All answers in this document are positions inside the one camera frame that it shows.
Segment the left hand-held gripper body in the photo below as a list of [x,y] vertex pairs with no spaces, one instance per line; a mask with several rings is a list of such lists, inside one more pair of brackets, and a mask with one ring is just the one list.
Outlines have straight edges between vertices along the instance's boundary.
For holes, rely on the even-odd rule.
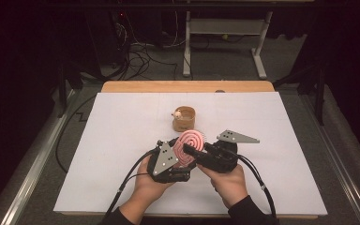
[[176,167],[179,162],[169,142],[157,142],[147,165],[147,172],[158,183],[186,182],[190,178],[189,167]]

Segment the person's right hand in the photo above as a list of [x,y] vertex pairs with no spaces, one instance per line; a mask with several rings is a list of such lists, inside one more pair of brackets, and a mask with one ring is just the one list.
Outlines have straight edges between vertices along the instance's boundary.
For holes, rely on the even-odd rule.
[[211,179],[213,188],[228,209],[248,196],[242,166],[237,165],[231,172],[227,173],[214,172],[202,165],[199,165],[198,168]]

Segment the person's left hand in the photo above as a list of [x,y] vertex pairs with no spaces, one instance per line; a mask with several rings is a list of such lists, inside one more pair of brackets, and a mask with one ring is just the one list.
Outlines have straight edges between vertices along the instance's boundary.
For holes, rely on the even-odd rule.
[[173,183],[162,184],[154,181],[147,172],[148,163],[149,157],[146,157],[139,166],[132,197],[137,203],[150,205],[158,200]]

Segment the pink hairbrush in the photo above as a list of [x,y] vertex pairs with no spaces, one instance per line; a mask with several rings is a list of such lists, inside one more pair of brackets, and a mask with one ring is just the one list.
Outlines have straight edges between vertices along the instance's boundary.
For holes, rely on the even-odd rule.
[[197,151],[203,150],[204,136],[198,130],[186,130],[184,131],[175,142],[172,150],[178,158],[179,167],[187,167],[195,158],[184,152],[184,144],[188,144],[194,147]]

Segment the black stand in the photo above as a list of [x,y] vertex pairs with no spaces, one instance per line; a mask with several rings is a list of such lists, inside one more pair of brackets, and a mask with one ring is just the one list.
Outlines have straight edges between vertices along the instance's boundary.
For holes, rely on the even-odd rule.
[[314,115],[319,124],[323,126],[324,67],[320,64],[306,66],[273,82],[273,85],[278,88],[285,83],[298,83],[296,90],[300,95],[309,95],[311,92],[315,94]]
[[58,117],[61,118],[68,107],[67,84],[69,84],[72,89],[80,90],[83,88],[83,82],[81,79],[81,73],[74,66],[64,62],[59,63],[57,74],[59,105]]

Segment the metal floor rail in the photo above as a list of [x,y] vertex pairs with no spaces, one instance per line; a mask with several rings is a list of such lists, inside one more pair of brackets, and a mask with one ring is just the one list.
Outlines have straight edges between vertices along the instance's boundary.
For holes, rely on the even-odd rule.
[[318,129],[321,139],[324,143],[324,149],[326,154],[328,155],[329,162],[337,175],[337,180],[339,181],[340,185],[342,186],[343,192],[345,193],[349,204],[352,207],[359,223],[360,223],[360,190],[358,189],[357,185],[353,181],[351,175],[347,171],[345,164],[343,163],[342,159],[340,158],[338,151],[323,125],[318,122],[316,118],[314,108],[308,96],[301,96],[301,101],[307,108],[308,114],[312,117],[314,125],[316,129]]
[[73,89],[65,92],[64,100],[67,102],[67,106],[62,109],[58,105],[53,109],[53,113],[22,158],[20,165],[9,181],[9,186],[14,188],[14,190],[12,196],[7,198],[9,206],[6,207],[5,214],[0,219],[0,225],[17,224],[37,186],[47,160],[57,143],[58,136],[68,119],[68,110],[72,108],[78,95],[79,92]]

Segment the black computer tower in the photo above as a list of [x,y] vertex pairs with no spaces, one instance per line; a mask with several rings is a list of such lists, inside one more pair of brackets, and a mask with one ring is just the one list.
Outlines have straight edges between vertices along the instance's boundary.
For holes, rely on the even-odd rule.
[[119,43],[113,14],[110,11],[86,12],[91,36],[101,66],[122,66],[125,63],[124,48]]

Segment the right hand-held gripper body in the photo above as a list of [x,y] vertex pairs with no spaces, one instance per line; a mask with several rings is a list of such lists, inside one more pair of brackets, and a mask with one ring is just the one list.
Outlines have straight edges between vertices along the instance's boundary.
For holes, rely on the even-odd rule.
[[247,159],[238,153],[238,144],[259,142],[256,138],[226,129],[217,135],[216,142],[204,144],[204,152],[196,155],[196,162],[214,172],[229,173],[239,160],[249,165]]

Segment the white metal desk frame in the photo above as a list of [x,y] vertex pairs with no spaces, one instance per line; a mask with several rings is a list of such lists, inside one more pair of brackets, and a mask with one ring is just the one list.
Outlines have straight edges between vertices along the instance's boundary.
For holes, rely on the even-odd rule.
[[268,11],[264,19],[259,20],[236,20],[236,19],[192,19],[188,11],[186,16],[185,50],[183,58],[183,76],[191,75],[191,35],[235,35],[235,36],[258,36],[259,42],[250,53],[254,60],[259,78],[267,79],[267,75],[261,59],[261,51],[266,34],[271,23],[273,12]]

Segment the round wooden cup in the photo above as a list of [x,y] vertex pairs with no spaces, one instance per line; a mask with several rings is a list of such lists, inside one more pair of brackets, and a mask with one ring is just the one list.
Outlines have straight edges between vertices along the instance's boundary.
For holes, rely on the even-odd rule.
[[194,129],[196,112],[192,107],[180,106],[176,110],[180,110],[183,114],[182,120],[172,120],[172,127],[177,132]]

